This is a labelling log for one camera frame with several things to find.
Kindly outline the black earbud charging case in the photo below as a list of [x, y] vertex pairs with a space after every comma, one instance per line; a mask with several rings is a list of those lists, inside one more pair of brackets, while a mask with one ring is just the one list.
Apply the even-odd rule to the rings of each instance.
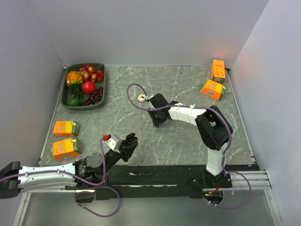
[[135, 133], [130, 133], [126, 136], [126, 142], [128, 144], [134, 144], [134, 143], [137, 143], [138, 141], [138, 137], [136, 136]]

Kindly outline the beige earbud charging case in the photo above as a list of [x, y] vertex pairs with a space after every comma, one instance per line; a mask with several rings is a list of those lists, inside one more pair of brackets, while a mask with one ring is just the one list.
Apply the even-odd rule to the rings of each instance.
[[146, 101], [146, 95], [145, 94], [140, 94], [137, 98], [137, 100], [140, 102], [140, 103], [143, 103]]

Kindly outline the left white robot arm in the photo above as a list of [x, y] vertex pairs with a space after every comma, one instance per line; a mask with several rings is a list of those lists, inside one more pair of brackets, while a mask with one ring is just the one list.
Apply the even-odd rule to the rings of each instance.
[[119, 160], [127, 162], [138, 146], [137, 137], [101, 141], [108, 152], [101, 150], [90, 156], [58, 166], [26, 167], [13, 161], [0, 171], [0, 197], [17, 197], [21, 191], [63, 186], [69, 189], [88, 189], [105, 183], [107, 172]]

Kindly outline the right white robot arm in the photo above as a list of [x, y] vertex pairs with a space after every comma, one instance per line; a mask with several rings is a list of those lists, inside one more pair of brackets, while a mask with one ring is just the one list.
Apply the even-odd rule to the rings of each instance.
[[225, 153], [232, 142], [233, 129], [215, 105], [196, 107], [177, 101], [167, 102], [160, 93], [148, 98], [148, 113], [153, 125], [159, 127], [166, 120], [183, 121], [197, 127], [203, 143], [208, 148], [205, 176], [209, 187], [217, 187], [222, 182], [220, 173], [224, 171]]

